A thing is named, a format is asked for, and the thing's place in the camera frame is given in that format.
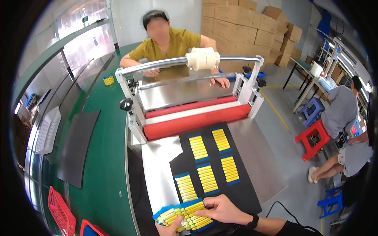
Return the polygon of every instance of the blue plastic stool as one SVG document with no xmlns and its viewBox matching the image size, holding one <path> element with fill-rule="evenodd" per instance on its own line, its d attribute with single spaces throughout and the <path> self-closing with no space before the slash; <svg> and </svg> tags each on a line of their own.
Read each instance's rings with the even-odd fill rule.
<svg viewBox="0 0 378 236">
<path fill-rule="evenodd" d="M 318 206 L 322 206 L 324 210 L 324 215 L 319 217 L 319 219 L 322 219 L 323 217 L 332 215 L 333 213 L 338 212 L 339 210 L 342 209 L 342 192 L 339 193 L 339 195 L 334 196 L 333 194 L 335 193 L 336 190 L 341 189 L 342 186 L 333 188 L 330 190 L 326 190 L 327 196 L 325 197 L 324 200 L 318 202 Z M 338 208 L 334 211 L 332 210 L 332 207 L 334 205 L 338 205 Z"/>
<path fill-rule="evenodd" d="M 321 112 L 325 111 L 324 105 L 320 101 L 319 98 L 313 97 L 311 100 L 299 111 L 299 113 L 303 113 L 306 122 L 306 128 L 310 127 L 313 122 L 320 119 Z"/>
</svg>

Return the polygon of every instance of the green workbench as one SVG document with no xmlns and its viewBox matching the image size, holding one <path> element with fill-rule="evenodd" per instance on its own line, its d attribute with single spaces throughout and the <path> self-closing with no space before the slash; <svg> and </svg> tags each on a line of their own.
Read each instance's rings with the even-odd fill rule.
<svg viewBox="0 0 378 236">
<path fill-rule="evenodd" d="M 43 164 L 43 175 L 54 176 L 53 187 L 63 198 L 69 196 L 71 212 L 76 218 L 76 233 L 80 234 L 81 222 L 88 220 L 98 225 L 109 235 L 137 235 L 130 210 L 125 172 L 125 111 L 120 110 L 119 102 L 125 98 L 119 83 L 116 81 L 105 86 L 102 78 L 115 73 L 121 58 L 140 43 L 127 45 L 115 52 L 105 70 L 100 72 L 89 91 L 81 91 L 73 106 L 71 114 L 62 128 L 57 163 Z M 94 127 L 84 166 L 82 189 L 68 185 L 65 193 L 63 181 L 56 178 L 61 148 L 70 122 L 75 114 L 101 110 Z M 56 229 L 51 213 L 45 205 L 48 225 Z"/>
</svg>

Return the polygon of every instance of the red plastic stool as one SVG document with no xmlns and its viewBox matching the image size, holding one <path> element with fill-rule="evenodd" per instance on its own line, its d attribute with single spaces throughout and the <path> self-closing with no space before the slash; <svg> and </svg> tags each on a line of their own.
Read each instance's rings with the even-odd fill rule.
<svg viewBox="0 0 378 236">
<path fill-rule="evenodd" d="M 308 142 L 309 137 L 319 133 L 320 141 L 312 148 Z M 331 137 L 327 134 L 322 124 L 322 120 L 318 120 L 312 126 L 310 126 L 307 130 L 303 131 L 300 135 L 295 137 L 295 141 L 299 142 L 302 140 L 303 145 L 306 148 L 306 154 L 302 156 L 303 161 L 307 161 L 315 156 L 316 153 L 331 139 Z"/>
</svg>

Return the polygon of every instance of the dark hair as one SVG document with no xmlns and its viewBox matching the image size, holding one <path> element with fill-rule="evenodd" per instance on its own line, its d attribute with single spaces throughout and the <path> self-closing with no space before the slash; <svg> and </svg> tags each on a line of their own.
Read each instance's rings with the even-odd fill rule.
<svg viewBox="0 0 378 236">
<path fill-rule="evenodd" d="M 142 17 L 142 24 L 145 30 L 147 30 L 147 24 L 150 23 L 150 21 L 153 18 L 160 17 L 165 19 L 167 22 L 169 21 L 167 14 L 162 10 L 151 10 L 147 11 L 143 17 Z"/>
<path fill-rule="evenodd" d="M 357 92 L 360 92 L 361 88 L 362 88 L 362 83 L 359 80 L 358 76 L 353 76 L 352 82 L 353 82 L 354 88 L 357 90 Z"/>
</svg>

